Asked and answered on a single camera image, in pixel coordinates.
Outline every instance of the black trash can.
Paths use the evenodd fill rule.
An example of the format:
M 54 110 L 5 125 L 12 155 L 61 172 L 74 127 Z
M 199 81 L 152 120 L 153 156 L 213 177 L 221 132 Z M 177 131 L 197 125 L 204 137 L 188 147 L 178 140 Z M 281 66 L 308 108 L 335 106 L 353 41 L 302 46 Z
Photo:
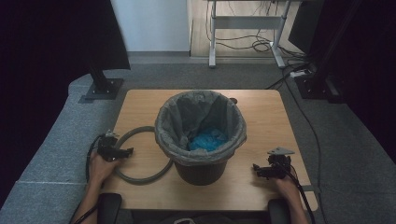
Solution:
M 227 141 L 213 151 L 189 149 L 200 131 L 215 128 Z M 193 185 L 209 185 L 223 174 L 227 160 L 247 139 L 247 125 L 236 104 L 215 91 L 185 91 L 169 98 L 155 121 L 155 139 L 177 172 Z

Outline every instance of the blue crumpled item inside trash can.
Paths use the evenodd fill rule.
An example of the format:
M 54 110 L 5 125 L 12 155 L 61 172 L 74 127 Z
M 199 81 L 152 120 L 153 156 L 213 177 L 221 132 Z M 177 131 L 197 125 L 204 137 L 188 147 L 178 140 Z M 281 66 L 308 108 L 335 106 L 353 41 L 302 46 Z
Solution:
M 219 146 L 227 142 L 227 136 L 216 128 L 208 128 L 196 135 L 192 141 L 189 142 L 190 150 L 198 148 L 213 151 Z

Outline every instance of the human arm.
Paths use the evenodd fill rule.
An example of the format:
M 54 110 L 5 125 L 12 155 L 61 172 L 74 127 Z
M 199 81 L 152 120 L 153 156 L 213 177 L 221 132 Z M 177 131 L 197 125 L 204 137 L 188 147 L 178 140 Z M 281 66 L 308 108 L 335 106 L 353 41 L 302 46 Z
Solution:
M 300 199 L 300 191 L 293 180 L 287 175 L 283 179 L 275 178 L 279 193 L 285 198 L 290 210 L 291 224 L 308 224 L 303 205 Z
M 72 223 L 76 223 L 87 211 L 96 206 L 103 182 L 120 163 L 121 160 L 112 162 L 105 161 L 96 152 L 91 154 L 90 179 L 85 190 L 84 198 L 73 217 Z M 97 210 L 88 216 L 82 223 L 97 223 Z

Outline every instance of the desk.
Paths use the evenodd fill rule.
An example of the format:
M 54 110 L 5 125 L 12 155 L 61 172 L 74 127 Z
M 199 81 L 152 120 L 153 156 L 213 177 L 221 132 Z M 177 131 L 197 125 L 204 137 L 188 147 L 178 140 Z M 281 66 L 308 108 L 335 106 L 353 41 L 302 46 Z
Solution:
M 285 26 L 286 18 L 288 16 L 291 1 L 301 0 L 283 0 L 286 1 L 283 13 L 280 17 L 278 16 L 217 16 L 216 15 L 216 3 L 218 0 L 213 1 L 212 14 L 211 14 L 211 41 L 209 50 L 209 67 L 216 67 L 216 30 L 217 29 L 264 29 L 264 30 L 277 30 L 274 42 L 270 42 L 271 51 L 276 59 L 277 66 L 284 68 L 285 63 L 283 62 L 280 54 L 278 45 L 282 35 L 283 28 Z
M 128 91 L 114 132 L 123 135 L 141 126 L 153 126 L 164 102 L 181 90 Z M 289 119 L 278 91 L 221 90 L 227 97 L 238 100 L 238 107 L 247 123 L 247 141 L 228 160 L 222 177 L 208 186 L 188 184 L 173 166 L 156 182 L 135 186 L 112 175 L 105 183 L 104 192 L 117 192 L 126 209 L 172 210 L 228 210 L 261 211 L 269 200 L 278 198 L 271 181 L 258 178 L 252 163 L 268 166 L 267 151 L 285 147 L 295 152 L 291 156 L 302 186 L 310 186 L 304 162 L 297 146 Z M 140 133 L 124 143 L 122 148 L 134 147 L 134 155 L 121 171 L 130 177 L 147 177 L 159 172 L 167 163 L 154 133 Z M 312 210 L 318 208 L 314 193 L 307 192 Z

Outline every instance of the white desk frame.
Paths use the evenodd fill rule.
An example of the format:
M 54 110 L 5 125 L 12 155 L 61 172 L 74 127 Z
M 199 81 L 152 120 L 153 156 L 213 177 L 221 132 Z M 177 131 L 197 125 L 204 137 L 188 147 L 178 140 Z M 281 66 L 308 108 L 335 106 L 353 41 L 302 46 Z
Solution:
M 217 29 L 265 29 L 265 30 L 277 30 L 274 42 L 270 42 L 271 50 L 276 59 L 277 66 L 284 68 L 285 63 L 283 62 L 282 56 L 279 51 L 279 40 L 282 35 L 283 28 L 285 26 L 286 18 L 288 16 L 291 0 L 287 0 L 283 14 L 280 17 L 277 16 L 216 16 L 216 2 L 213 0 L 212 5 L 212 36 L 210 42 L 209 51 L 209 67 L 216 67 L 216 30 Z

